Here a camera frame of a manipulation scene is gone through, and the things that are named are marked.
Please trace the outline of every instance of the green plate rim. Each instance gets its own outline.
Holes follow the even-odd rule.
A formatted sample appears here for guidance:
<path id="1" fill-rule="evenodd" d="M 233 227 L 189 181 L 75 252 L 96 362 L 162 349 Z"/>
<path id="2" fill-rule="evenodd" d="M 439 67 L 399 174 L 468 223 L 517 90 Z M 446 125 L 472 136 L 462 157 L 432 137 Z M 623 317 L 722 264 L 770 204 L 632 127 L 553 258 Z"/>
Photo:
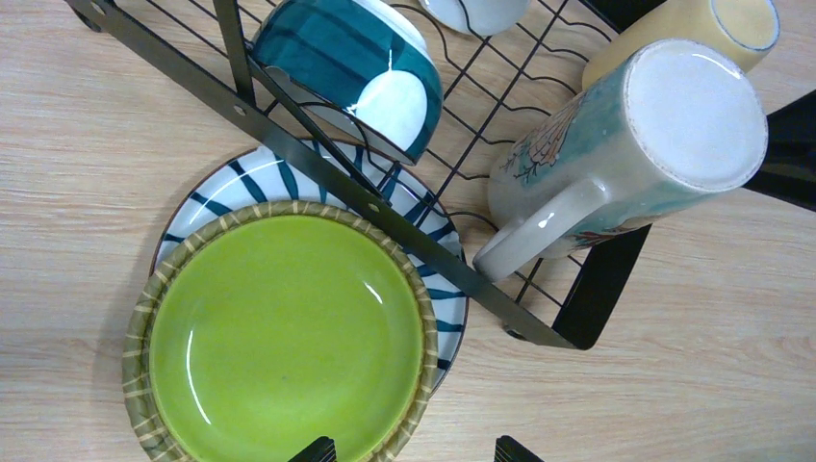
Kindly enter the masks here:
<path id="1" fill-rule="evenodd" d="M 414 290 L 423 328 L 422 362 L 417 373 L 414 396 L 399 423 L 391 429 L 382 443 L 361 461 L 394 460 L 414 433 L 433 392 L 433 380 L 439 356 L 436 317 L 433 314 L 428 291 L 414 264 L 399 245 L 383 231 L 350 212 L 330 205 L 302 200 L 266 202 L 231 212 L 192 233 L 162 261 L 141 292 L 125 334 L 124 352 L 122 353 L 122 391 L 131 426 L 150 460 L 154 462 L 195 460 L 184 451 L 162 421 L 150 386 L 148 369 L 150 333 L 167 288 L 185 264 L 215 239 L 243 224 L 287 215 L 330 219 L 367 236 L 394 259 Z"/>

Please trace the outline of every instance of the mug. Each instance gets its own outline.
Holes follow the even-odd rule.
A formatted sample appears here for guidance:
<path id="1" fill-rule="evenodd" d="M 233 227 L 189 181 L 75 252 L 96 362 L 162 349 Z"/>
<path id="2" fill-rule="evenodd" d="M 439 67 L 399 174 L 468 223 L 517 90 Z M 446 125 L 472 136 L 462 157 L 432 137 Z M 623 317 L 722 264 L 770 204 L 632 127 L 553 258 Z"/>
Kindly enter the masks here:
<path id="1" fill-rule="evenodd" d="M 480 36 L 510 29 L 529 4 L 530 0 L 420 0 L 420 5 L 447 27 Z"/>
<path id="2" fill-rule="evenodd" d="M 771 0 L 668 0 L 647 13 L 584 67 L 588 88 L 632 53 L 660 39 L 691 39 L 714 48 L 748 72 L 779 39 Z"/>
<path id="3" fill-rule="evenodd" d="M 380 0 L 286 0 L 261 25 L 255 59 L 315 115 L 415 165 L 442 114 L 420 31 Z"/>
<path id="4" fill-rule="evenodd" d="M 642 48 L 493 166 L 501 226 L 475 267 L 492 280 L 560 258 L 745 184 L 768 125 L 734 62 L 691 40 Z"/>

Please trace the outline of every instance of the metal wire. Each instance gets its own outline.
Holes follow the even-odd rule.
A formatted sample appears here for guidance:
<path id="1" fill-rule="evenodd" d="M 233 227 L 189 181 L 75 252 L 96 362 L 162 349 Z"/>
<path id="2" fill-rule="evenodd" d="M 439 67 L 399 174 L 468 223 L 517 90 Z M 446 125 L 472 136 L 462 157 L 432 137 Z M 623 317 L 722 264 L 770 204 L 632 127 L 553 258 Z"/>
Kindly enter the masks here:
<path id="1" fill-rule="evenodd" d="M 468 145 L 465 147 L 465 149 L 463 149 L 462 152 L 459 153 L 458 158 L 456 159 L 455 163 L 453 163 L 453 164 L 451 162 L 449 162 L 448 160 L 446 160 L 445 158 L 443 158 L 442 156 L 440 156 L 437 152 L 435 152 L 435 151 L 433 151 L 431 149 L 427 150 L 427 153 L 430 156 L 432 156 L 437 162 L 439 162 L 442 166 L 444 166 L 448 170 L 448 174 L 447 174 L 446 179 L 443 182 L 442 186 L 440 186 L 437 191 L 429 192 L 429 193 L 416 192 L 416 191 L 414 191 L 412 189 L 411 186 L 407 185 L 405 182 L 403 182 L 402 180 L 399 179 L 399 173 L 403 170 L 402 165 L 394 162 L 388 168 L 383 168 L 377 162 L 374 162 L 373 158 L 371 157 L 371 149 L 370 149 L 370 146 L 369 146 L 369 142 L 368 142 L 368 140 L 366 138 L 365 131 L 362 129 L 362 127 L 359 126 L 359 124 L 357 124 L 356 121 L 352 120 L 355 123 L 355 125 L 357 125 L 357 129 L 360 131 L 361 138 L 364 141 L 363 145 L 366 147 L 366 150 L 367 150 L 367 153 L 368 153 L 367 155 L 369 156 L 368 160 L 370 161 L 370 164 L 372 166 L 374 166 L 377 170 L 379 170 L 383 174 L 382 180 L 379 182 L 378 185 L 376 185 L 377 189 L 382 191 L 382 189 L 385 188 L 386 185 L 388 185 L 390 181 L 394 181 L 394 182 L 397 182 L 400 187 L 404 188 L 408 193 L 410 193 L 412 196 L 414 196 L 417 199 L 417 201 L 419 201 L 420 203 L 423 204 L 424 210 L 421 213 L 420 218 L 416 223 L 416 225 L 418 227 L 422 225 L 422 223 L 427 219 L 427 217 L 430 214 L 435 214 L 435 215 L 442 216 L 442 217 L 447 217 L 447 218 L 455 218 L 455 217 L 476 218 L 476 219 L 482 221 L 483 223 L 486 223 L 492 229 L 497 230 L 497 227 L 490 221 L 489 218 L 484 217 L 482 215 L 479 215 L 478 213 L 475 213 L 475 212 L 456 211 L 456 212 L 446 214 L 445 212 L 443 212 L 442 207 L 440 207 L 440 200 L 442 199 L 445 191 L 450 186 L 450 184 L 451 184 L 451 182 L 452 182 L 452 180 L 454 178 L 460 178 L 460 179 L 462 179 L 464 181 L 472 181 L 472 180 L 486 179 L 486 178 L 489 177 L 489 175 L 486 172 L 485 173 L 477 173 L 477 174 L 466 174 L 466 173 L 464 173 L 462 171 L 462 165 L 468 159 L 468 157 L 472 153 L 473 148 L 476 146 L 476 144 L 478 142 L 481 141 L 481 142 L 483 142 L 483 143 L 485 143 L 487 145 L 511 144 L 511 143 L 515 142 L 514 140 L 491 140 L 491 139 L 487 138 L 485 136 L 485 134 L 484 134 L 485 130 L 488 128 L 488 126 L 490 125 L 490 123 L 493 120 L 494 116 L 497 114 L 497 112 L 500 109 L 503 109 L 503 110 L 506 110 L 506 111 L 509 111 L 509 112 L 532 111 L 532 112 L 540 113 L 540 114 L 543 114 L 543 115 L 546 115 L 546 116 L 549 116 L 551 114 L 551 110 L 555 109 L 555 108 L 546 109 L 546 108 L 540 108 L 540 107 L 535 107 L 535 106 L 517 106 L 517 107 L 514 107 L 514 106 L 510 106 L 509 104 L 507 104 L 505 100 L 507 99 L 510 91 L 512 90 L 513 87 L 515 87 L 517 85 L 517 83 L 521 79 L 526 79 L 527 81 L 530 81 L 530 82 L 552 82 L 552 83 L 557 84 L 558 86 L 564 88 L 565 90 L 568 90 L 573 95 L 577 94 L 576 89 L 574 89 L 570 84 L 568 84 L 567 82 L 565 82 L 565 81 L 563 81 L 561 79 L 558 79 L 558 78 L 552 77 L 552 76 L 548 76 L 548 75 L 531 75 L 526 70 L 528 65 L 532 61 L 532 59 L 538 53 L 540 53 L 540 50 L 546 50 L 547 53 L 551 53 L 551 54 L 564 54 L 564 55 L 574 56 L 574 57 L 579 58 L 580 60 L 582 60 L 584 62 L 588 61 L 586 56 L 584 56 L 583 54 L 581 54 L 581 53 L 579 53 L 579 52 L 577 52 L 575 50 L 568 49 L 568 48 L 554 48 L 554 47 L 550 47 L 550 46 L 548 46 L 547 44 L 544 43 L 545 39 L 548 36 L 548 33 L 551 31 L 551 29 L 554 26 L 554 24 L 556 23 L 556 21 L 560 21 L 561 23 L 566 24 L 567 26 L 570 26 L 570 27 L 583 27 L 583 28 L 590 29 L 592 31 L 595 31 L 596 33 L 598 33 L 602 37 L 604 37 L 606 40 L 611 40 L 611 38 L 606 33 L 604 33 L 603 30 L 601 30 L 600 28 L 598 28 L 598 27 L 596 27 L 596 26 L 594 26 L 592 24 L 579 22 L 579 21 L 569 21 L 566 18 L 564 18 L 562 16 L 562 12 L 564 11 L 564 8 L 568 5 L 568 3 L 570 3 L 571 1 L 577 1 L 577 0 L 563 0 L 563 1 L 561 1 L 561 3 L 559 4 L 559 6 L 557 8 L 554 8 L 554 7 L 551 7 L 550 5 L 548 5 L 544 0 L 538 0 L 539 4 L 544 6 L 544 8 L 546 8 L 548 11 L 550 11 L 552 13 L 552 19 L 547 24 L 547 27 L 544 30 L 544 32 L 539 36 L 536 36 L 535 34 L 533 34 L 529 29 L 524 27 L 521 23 L 516 25 L 516 27 L 518 27 L 523 33 L 525 33 L 528 37 L 530 37 L 531 39 L 534 40 L 532 50 L 529 52 L 529 54 L 524 59 L 522 64 L 516 64 L 507 55 L 502 53 L 501 50 L 498 49 L 498 47 L 496 47 L 493 43 L 491 43 L 491 38 L 490 37 L 484 38 L 484 37 L 480 36 L 479 34 L 477 34 L 472 29 L 471 24 L 470 24 L 470 18 L 468 17 L 467 10 L 464 8 L 464 4 L 462 4 L 462 5 L 463 5 L 463 11 L 465 12 L 466 23 L 468 25 L 468 29 L 472 32 L 473 40 L 478 41 L 478 44 L 475 47 L 475 50 L 472 52 L 472 55 L 468 58 L 467 62 L 464 65 L 458 64 L 457 62 L 455 62 L 450 57 L 449 50 L 448 50 L 448 40 L 447 40 L 447 35 L 450 34 L 450 32 L 446 32 L 436 22 L 436 20 L 434 20 L 425 10 L 423 10 L 421 8 L 418 8 L 418 7 L 415 7 L 413 5 L 404 5 L 404 4 L 392 4 L 391 5 L 393 8 L 395 8 L 397 10 L 403 10 L 403 11 L 406 11 L 406 12 L 413 12 L 413 13 L 420 14 L 420 15 L 424 16 L 428 20 L 428 23 L 431 24 L 435 28 L 437 33 L 439 34 L 439 38 L 441 40 L 442 47 L 443 47 L 442 54 L 445 57 L 446 64 L 449 65 L 453 70 L 455 70 L 455 77 L 451 81 L 450 85 L 445 89 L 444 94 L 443 94 L 443 99 L 445 100 L 445 102 L 448 102 L 448 99 L 456 92 L 456 90 L 460 87 L 460 84 L 465 80 L 467 80 L 470 84 L 472 84 L 474 87 L 479 89 L 483 94 L 485 94 L 486 96 L 488 96 L 490 99 L 492 99 L 495 102 L 494 107 L 492 108 L 492 110 L 490 111 L 488 116 L 482 121 L 481 125 L 479 125 L 478 127 L 475 127 L 475 126 L 469 124 L 465 119 L 463 119 L 461 117 L 461 115 L 457 114 L 454 110 L 450 109 L 449 104 L 444 105 L 443 109 L 444 109 L 445 113 L 448 116 L 450 116 L 450 118 L 455 120 L 463 129 L 465 129 L 469 133 L 471 133 L 472 138 L 469 141 Z M 167 9 L 163 8 L 161 5 L 159 5 L 157 3 L 157 0 L 145 0 L 145 2 L 152 5 L 158 11 L 160 11 L 161 13 L 166 15 L 168 18 L 170 18 L 171 21 L 173 21 L 175 24 L 177 24 L 178 26 L 182 27 L 184 30 L 189 32 L 196 39 L 198 39 L 198 40 L 204 42 L 205 44 L 207 44 L 210 48 L 212 48 L 213 50 L 218 52 L 219 55 L 221 55 L 225 59 L 227 58 L 227 54 L 220 47 L 218 47 L 217 45 L 215 45 L 214 43 L 212 43 L 211 41 L 206 39 L 200 33 L 195 31 L 193 29 L 193 27 L 186 24 L 184 21 L 180 20 L 177 16 L 170 13 Z M 192 4 L 192 6 L 195 7 L 197 10 L 201 11 L 206 16 L 210 17 L 212 20 L 217 21 L 217 16 L 215 15 L 215 13 L 213 13 L 208 8 L 206 8 L 201 3 L 199 3 L 199 0 L 188 0 L 188 2 L 190 2 Z M 266 0 L 266 2 L 272 8 L 274 8 L 276 6 L 276 2 L 273 2 L 271 0 Z M 247 8 L 245 8 L 241 4 L 239 4 L 239 9 L 240 9 L 240 12 L 242 14 L 246 15 L 246 17 L 248 17 L 252 21 L 255 21 L 258 24 L 263 22 L 263 19 L 256 16 L 254 13 L 250 12 Z M 245 42 L 246 42 L 247 46 L 252 45 L 249 38 L 244 38 L 244 39 L 245 39 Z M 510 84 L 507 86 L 507 88 L 504 90 L 504 92 L 501 95 L 496 95 L 492 91 L 488 90 L 484 85 L 482 85 L 480 82 L 478 82 L 476 80 L 476 78 L 474 78 L 473 75 L 470 74 L 471 68 L 473 67 L 474 63 L 481 56 L 482 52 L 485 49 L 490 49 L 494 54 L 499 56 L 503 61 L 508 63 L 515 70 L 515 75 L 513 76 Z M 301 107 L 303 107 L 305 109 L 309 105 L 314 105 L 314 104 L 315 103 L 303 104 L 303 105 L 301 105 Z M 277 105 L 278 105 L 278 101 L 276 101 L 276 100 L 272 101 L 271 104 L 269 104 L 265 109 L 263 109 L 264 114 L 268 116 L 277 107 Z M 570 260 L 573 263 L 575 263 L 577 266 L 579 266 L 579 267 L 582 266 L 582 264 L 578 260 L 576 260 L 574 257 L 571 256 Z M 557 298 L 555 298 L 554 296 L 549 294 L 546 290 L 544 290 L 540 285 L 538 285 L 534 281 L 534 277 L 536 276 L 536 273 L 538 272 L 541 265 L 542 265 L 542 260 L 539 259 L 534 264 L 532 270 L 528 274 L 522 274 L 520 272 L 515 273 L 515 275 L 517 277 L 519 277 L 523 281 L 522 288 L 519 290 L 519 292 L 516 295 L 516 302 L 521 303 L 523 301 L 524 297 L 526 296 L 526 294 L 528 293 L 528 291 L 530 289 L 532 289 L 532 290 L 540 293 L 541 295 L 543 295 L 547 299 L 549 299 L 555 305 L 561 307 L 561 305 L 562 305 L 561 301 L 559 301 Z"/>

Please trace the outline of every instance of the wood grain surface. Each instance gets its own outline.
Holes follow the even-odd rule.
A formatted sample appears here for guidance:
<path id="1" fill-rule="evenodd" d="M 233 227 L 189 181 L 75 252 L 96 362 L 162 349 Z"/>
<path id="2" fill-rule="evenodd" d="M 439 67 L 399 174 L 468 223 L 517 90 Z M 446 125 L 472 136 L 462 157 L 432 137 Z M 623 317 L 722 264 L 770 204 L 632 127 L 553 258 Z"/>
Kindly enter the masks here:
<path id="1" fill-rule="evenodd" d="M 226 61 L 207 61 L 212 50 L 142 0 L 117 3 L 229 75 Z M 778 48 L 750 74 L 769 112 L 816 88 L 816 8 L 777 4 Z M 163 5 L 217 34 L 186 2 Z M 260 17 L 264 5 L 254 5 Z M 574 0 L 564 17 L 594 20 Z M 523 23 L 541 33 L 547 12 Z M 431 27 L 420 24 L 439 63 Z M 508 55 L 528 39 L 515 34 L 496 37 Z M 562 22 L 548 44 L 586 54 L 602 45 Z M 460 38 L 448 53 L 456 61 L 469 47 Z M 580 63 L 552 55 L 537 54 L 530 71 L 577 82 Z M 484 86 L 507 87 L 498 57 L 474 66 Z M 449 83 L 452 67 L 440 68 Z M 459 94 L 449 104 L 473 123 L 492 108 L 475 87 Z M 527 82 L 508 101 L 556 109 L 568 97 Z M 486 133 L 517 137 L 543 119 L 499 113 Z M 455 156 L 464 139 L 446 117 L 432 147 Z M 120 387 L 131 309 L 176 205 L 254 144 L 63 2 L 0 3 L 0 460 L 147 460 Z M 463 169 L 484 173 L 498 154 L 477 146 Z M 426 156 L 415 169 L 432 187 L 446 174 L 435 162 Z M 449 210 L 485 211 L 483 183 L 454 180 L 445 198 Z M 457 225 L 471 258 L 488 230 Z M 453 370 L 398 460 L 492 460 L 502 434 L 548 462 L 816 460 L 814 235 L 816 215 L 747 191 L 659 222 L 588 352 L 515 341 L 472 304 Z M 563 297 L 570 271 L 549 264 L 537 282 Z M 554 315 L 542 297 L 525 304 Z"/>

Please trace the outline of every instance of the striped plate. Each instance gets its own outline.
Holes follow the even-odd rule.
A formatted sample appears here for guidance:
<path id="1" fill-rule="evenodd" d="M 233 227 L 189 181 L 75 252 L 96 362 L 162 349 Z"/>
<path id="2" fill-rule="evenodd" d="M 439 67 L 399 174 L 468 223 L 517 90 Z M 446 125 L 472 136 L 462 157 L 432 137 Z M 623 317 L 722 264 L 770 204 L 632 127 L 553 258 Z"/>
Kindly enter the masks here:
<path id="1" fill-rule="evenodd" d="M 340 167 L 316 141 L 303 142 L 320 152 L 324 159 Z M 375 185 L 380 183 L 385 176 L 383 172 L 388 171 L 393 164 L 382 156 L 367 152 L 362 145 L 337 141 L 337 146 Z M 431 191 L 400 165 L 396 166 L 396 173 L 382 189 L 383 195 L 391 200 L 394 210 L 416 223 L 426 207 L 411 190 L 421 194 L 425 201 L 432 197 Z M 175 211 L 165 228 L 162 241 L 156 248 L 153 269 L 176 245 L 213 219 L 247 205 L 290 199 L 319 201 L 349 210 L 340 199 L 289 166 L 265 146 L 228 161 L 196 186 Z M 436 210 L 441 215 L 428 214 L 420 225 L 420 230 L 464 260 L 465 253 L 453 221 L 446 217 L 441 204 L 436 205 Z M 417 267 L 433 299 L 433 310 L 439 331 L 439 364 L 434 382 L 436 390 L 450 369 L 462 343 L 469 300 L 456 286 L 420 259 L 411 254 L 408 256 Z"/>

